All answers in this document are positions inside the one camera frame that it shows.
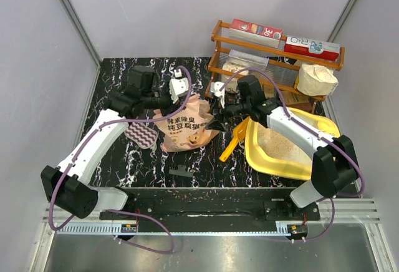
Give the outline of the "yellow plastic litter scoop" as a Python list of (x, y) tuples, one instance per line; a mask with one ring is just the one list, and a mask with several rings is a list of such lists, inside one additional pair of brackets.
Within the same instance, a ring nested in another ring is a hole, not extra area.
[(233, 137), (229, 143), (229, 145), (225, 148), (219, 159), (222, 162), (225, 162), (228, 157), (233, 153), (234, 149), (238, 145), (239, 142), (243, 141), (246, 136), (246, 129), (248, 127), (250, 117), (245, 118), (241, 123), (239, 123), (233, 129)]

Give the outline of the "pink cat litter bag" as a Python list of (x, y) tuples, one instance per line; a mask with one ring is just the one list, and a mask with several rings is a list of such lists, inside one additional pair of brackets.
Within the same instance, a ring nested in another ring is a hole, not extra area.
[(184, 152), (204, 147), (219, 134), (218, 130), (207, 129), (213, 119), (210, 105), (199, 94), (190, 97), (186, 107), (165, 120), (155, 122), (164, 134), (161, 148), (164, 152)]

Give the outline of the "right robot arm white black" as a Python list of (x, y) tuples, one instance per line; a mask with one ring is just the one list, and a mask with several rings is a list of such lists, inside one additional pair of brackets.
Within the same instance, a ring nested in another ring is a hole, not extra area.
[(250, 117), (292, 143), (312, 159), (310, 180), (294, 189), (283, 205), (286, 217), (296, 220), (313, 202), (338, 195), (363, 177), (352, 141), (345, 135), (333, 137), (318, 130), (289, 110), (282, 99), (267, 98), (259, 79), (245, 75), (238, 79), (239, 99), (227, 102), (224, 82), (213, 82), (210, 91), (216, 102), (216, 117), (210, 129), (220, 128), (226, 118)]

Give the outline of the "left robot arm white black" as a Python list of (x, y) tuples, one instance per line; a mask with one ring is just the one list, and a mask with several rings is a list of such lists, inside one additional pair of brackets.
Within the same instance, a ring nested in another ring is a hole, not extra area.
[(116, 139), (134, 123), (147, 124), (140, 116), (146, 110), (160, 110), (167, 120), (183, 110), (192, 90), (187, 68), (178, 66), (169, 83), (153, 89), (155, 71), (147, 66), (130, 70), (130, 82), (111, 91), (103, 109), (76, 148), (58, 166), (44, 167), (41, 180), (49, 201), (49, 223), (60, 208), (71, 218), (87, 218), (94, 211), (114, 212), (128, 219), (135, 212), (131, 196), (119, 187), (93, 187), (90, 180)]

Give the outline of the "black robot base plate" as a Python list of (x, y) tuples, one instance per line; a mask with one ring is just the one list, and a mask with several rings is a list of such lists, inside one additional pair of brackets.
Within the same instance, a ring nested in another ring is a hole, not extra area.
[(123, 209), (141, 214), (152, 214), (157, 218), (172, 216), (236, 216), (258, 218), (266, 221), (319, 221), (316, 205), (310, 205), (293, 214), (283, 210), (281, 200), (264, 198), (210, 198), (182, 200), (177, 198), (138, 198), (127, 203)]

